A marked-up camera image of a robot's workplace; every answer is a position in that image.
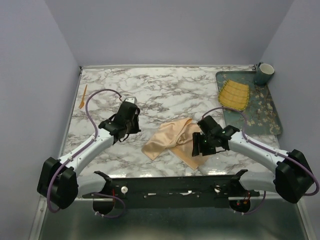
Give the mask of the peach cloth napkin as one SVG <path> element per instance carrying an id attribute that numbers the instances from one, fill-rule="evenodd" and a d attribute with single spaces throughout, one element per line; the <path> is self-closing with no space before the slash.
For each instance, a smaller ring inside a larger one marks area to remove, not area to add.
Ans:
<path id="1" fill-rule="evenodd" d="M 191 169 L 196 170 L 209 159 L 208 156 L 192 156 L 193 133 L 200 131 L 200 127 L 189 117 L 163 123 L 141 151 L 155 160 L 163 151 L 170 150 Z"/>

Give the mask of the orange plastic knife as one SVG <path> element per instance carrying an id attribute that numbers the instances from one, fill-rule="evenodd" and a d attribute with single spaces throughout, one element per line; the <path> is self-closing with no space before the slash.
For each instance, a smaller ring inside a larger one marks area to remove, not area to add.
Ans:
<path id="1" fill-rule="evenodd" d="M 79 109 L 82 109 L 85 106 L 85 97 L 86 97 L 87 87 L 88 87 L 88 85 L 86 84 L 85 88 L 84 88 L 84 91 L 83 91 L 83 94 L 82 94 L 82 98 L 81 98 L 80 104 L 78 106 Z"/>

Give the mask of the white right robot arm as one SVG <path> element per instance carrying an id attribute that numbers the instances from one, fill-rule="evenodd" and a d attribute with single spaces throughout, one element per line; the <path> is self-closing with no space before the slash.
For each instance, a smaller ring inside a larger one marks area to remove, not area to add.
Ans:
<path id="1" fill-rule="evenodd" d="M 267 168 L 268 172 L 245 171 L 230 183 L 230 191 L 241 196 L 247 191 L 277 193 L 289 203 L 297 203 L 306 196 L 317 181 L 305 155 L 294 149 L 285 151 L 254 141 L 238 128 L 222 128 L 211 116 L 197 122 L 199 132 L 192 134 L 192 156 L 209 156 L 217 148 L 242 154 Z"/>

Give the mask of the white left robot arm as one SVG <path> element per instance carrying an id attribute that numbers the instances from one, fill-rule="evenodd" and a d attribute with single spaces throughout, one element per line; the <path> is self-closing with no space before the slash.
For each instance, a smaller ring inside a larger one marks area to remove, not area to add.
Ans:
<path id="1" fill-rule="evenodd" d="M 42 166 L 37 192 L 59 209 L 68 208 L 77 197 L 96 193 L 104 198 L 110 194 L 112 179 L 95 172 L 80 176 L 84 168 L 100 153 L 140 132 L 140 109 L 136 98 L 125 99 L 117 113 L 102 121 L 96 132 L 60 159 L 49 157 Z"/>

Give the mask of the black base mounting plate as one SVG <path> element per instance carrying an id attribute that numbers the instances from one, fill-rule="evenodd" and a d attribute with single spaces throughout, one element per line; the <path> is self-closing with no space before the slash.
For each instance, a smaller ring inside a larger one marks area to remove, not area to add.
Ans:
<path id="1" fill-rule="evenodd" d="M 117 197 L 115 207 L 127 209 L 155 208 L 229 208 L 230 198 L 245 200 L 258 197 L 254 190 L 246 190 L 240 178 L 246 170 L 236 174 L 176 177 L 106 178 L 94 198 Z"/>

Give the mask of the yellow woven coaster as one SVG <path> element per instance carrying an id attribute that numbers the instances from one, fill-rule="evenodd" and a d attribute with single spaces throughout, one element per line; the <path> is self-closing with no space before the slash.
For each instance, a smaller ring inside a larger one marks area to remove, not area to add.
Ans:
<path id="1" fill-rule="evenodd" d="M 248 106 L 250 99 L 250 87 L 228 79 L 222 86 L 218 101 L 223 107 L 243 111 Z"/>

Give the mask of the floral teal tray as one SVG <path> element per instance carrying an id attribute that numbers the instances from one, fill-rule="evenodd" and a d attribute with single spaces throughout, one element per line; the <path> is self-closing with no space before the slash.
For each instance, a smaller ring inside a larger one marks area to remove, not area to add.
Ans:
<path id="1" fill-rule="evenodd" d="M 220 90 L 227 80 L 249 86 L 249 101 L 243 111 L 247 119 L 247 135 L 279 135 L 283 127 L 269 88 L 254 84 L 253 71 L 220 71 L 216 77 Z"/>

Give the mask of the teal mug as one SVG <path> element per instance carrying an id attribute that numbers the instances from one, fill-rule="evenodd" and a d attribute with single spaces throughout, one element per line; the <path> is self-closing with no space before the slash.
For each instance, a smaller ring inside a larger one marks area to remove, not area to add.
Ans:
<path id="1" fill-rule="evenodd" d="M 267 63 L 259 62 L 256 66 L 256 73 L 253 82 L 257 86 L 266 85 L 275 73 L 273 66 Z"/>

